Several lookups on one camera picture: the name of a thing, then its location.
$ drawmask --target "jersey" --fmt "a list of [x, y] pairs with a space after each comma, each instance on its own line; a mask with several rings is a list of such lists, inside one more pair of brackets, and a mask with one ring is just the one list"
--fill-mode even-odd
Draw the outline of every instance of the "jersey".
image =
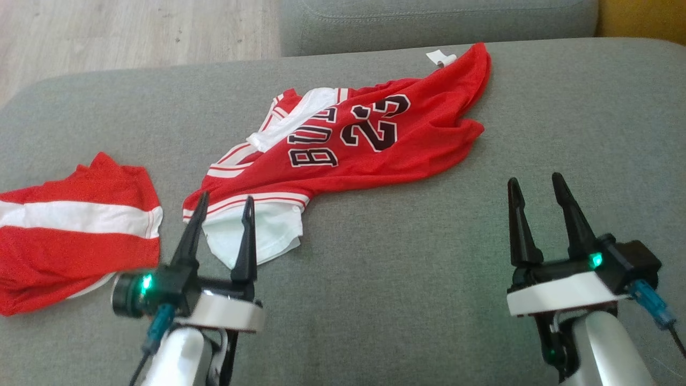
[[87, 293], [157, 266], [162, 207], [140, 166], [99, 153], [61, 181], [0, 193], [0, 315]]
[[315, 196], [405, 183], [463, 160], [484, 131], [461, 117], [484, 92], [490, 56], [478, 43], [426, 78], [361, 89], [290, 89], [272, 101], [259, 130], [210, 166], [184, 202], [190, 219], [203, 191], [203, 230], [212, 252], [233, 267], [242, 207], [255, 199], [258, 263], [298, 245], [300, 214]]

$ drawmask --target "red basketball jersey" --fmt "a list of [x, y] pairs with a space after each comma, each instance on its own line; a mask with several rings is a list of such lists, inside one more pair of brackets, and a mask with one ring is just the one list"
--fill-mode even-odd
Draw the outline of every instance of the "red basketball jersey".
[[[302, 234], [300, 212], [314, 196], [415, 181], [463, 160], [484, 127], [460, 118], [483, 93], [489, 73], [490, 56], [478, 43], [423, 79], [304, 96], [290, 89], [274, 99], [246, 143], [210, 167], [184, 202], [184, 219], [209, 191], [204, 230], [213, 253], [233, 266], [241, 209], [252, 195], [258, 261], [276, 257]], [[270, 229], [279, 216], [288, 217], [276, 227], [282, 229]]]

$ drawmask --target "yellow object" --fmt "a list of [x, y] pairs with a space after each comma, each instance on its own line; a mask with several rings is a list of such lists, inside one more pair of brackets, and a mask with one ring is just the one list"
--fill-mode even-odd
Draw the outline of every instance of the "yellow object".
[[597, 35], [658, 38], [686, 45], [686, 0], [600, 0]]

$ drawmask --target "green led light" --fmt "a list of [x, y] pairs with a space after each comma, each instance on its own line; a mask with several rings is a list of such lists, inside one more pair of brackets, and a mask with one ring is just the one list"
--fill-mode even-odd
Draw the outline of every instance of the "green led light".
[[152, 287], [152, 275], [148, 274], [143, 276], [143, 283], [141, 285], [143, 287], [143, 292], [150, 289], [150, 287]]
[[555, 361], [555, 350], [550, 349], [548, 351], [548, 362], [554, 362]]
[[602, 253], [596, 252], [589, 255], [589, 266], [596, 269], [602, 264]]

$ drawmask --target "blue cable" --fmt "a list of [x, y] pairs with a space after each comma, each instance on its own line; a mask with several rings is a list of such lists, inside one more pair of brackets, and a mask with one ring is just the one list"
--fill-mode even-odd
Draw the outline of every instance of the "blue cable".
[[172, 326], [175, 313], [176, 307], [168, 303], [162, 304], [157, 308], [155, 318], [147, 329], [147, 336], [145, 337], [145, 343], [143, 343], [142, 347], [144, 353], [149, 352], [152, 355], [157, 353], [157, 350], [160, 348], [162, 337], [164, 337], [165, 332], [169, 330], [169, 327]]
[[627, 291], [638, 304], [643, 306], [660, 330], [669, 330], [676, 322], [675, 316], [671, 313], [669, 306], [657, 295], [647, 281], [640, 279], [631, 282], [627, 286]]
[[138, 367], [136, 367], [136, 371], [131, 376], [129, 386], [134, 386], [136, 384], [136, 380], [139, 375], [141, 375], [141, 371], [143, 370], [143, 367], [145, 367], [148, 358], [155, 355], [157, 350], [159, 350], [162, 337], [165, 336], [165, 332], [172, 326], [175, 315], [176, 307], [171, 304], [165, 303], [157, 308], [155, 318], [153, 318], [150, 327], [147, 329], [145, 343], [143, 343], [143, 358], [139, 362]]

